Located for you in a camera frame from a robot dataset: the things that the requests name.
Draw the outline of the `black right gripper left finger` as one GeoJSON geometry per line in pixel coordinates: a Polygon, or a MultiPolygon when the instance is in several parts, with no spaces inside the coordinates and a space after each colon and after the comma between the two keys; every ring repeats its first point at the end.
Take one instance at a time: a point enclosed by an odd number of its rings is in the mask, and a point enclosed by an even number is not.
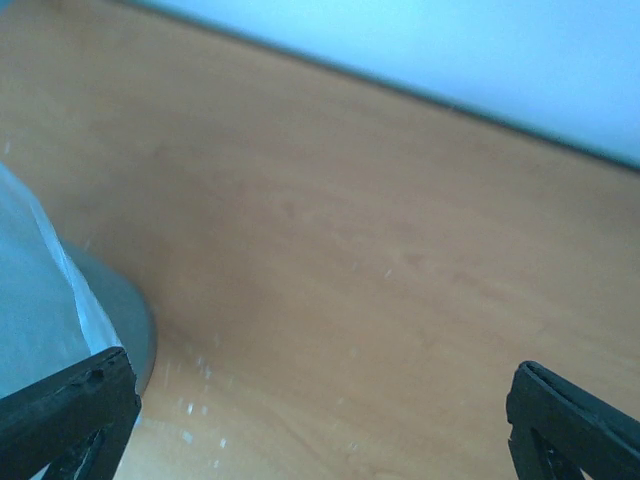
{"type": "Polygon", "coordinates": [[[136,375],[111,347],[1,400],[1,477],[112,479],[141,410],[136,375]]]}

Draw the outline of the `translucent blue plastic bag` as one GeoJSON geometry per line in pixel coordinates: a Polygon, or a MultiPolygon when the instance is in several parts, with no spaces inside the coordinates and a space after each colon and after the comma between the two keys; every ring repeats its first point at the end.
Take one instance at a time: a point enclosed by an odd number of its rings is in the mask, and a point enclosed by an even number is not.
{"type": "Polygon", "coordinates": [[[1,167],[1,396],[121,344],[34,194],[1,167]]]}

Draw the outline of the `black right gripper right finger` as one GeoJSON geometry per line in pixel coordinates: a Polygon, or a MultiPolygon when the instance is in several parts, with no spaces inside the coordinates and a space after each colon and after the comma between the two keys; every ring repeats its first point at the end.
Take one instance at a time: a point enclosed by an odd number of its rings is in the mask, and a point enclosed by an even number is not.
{"type": "Polygon", "coordinates": [[[639,422],[534,361],[506,398],[520,479],[637,479],[639,422]]]}

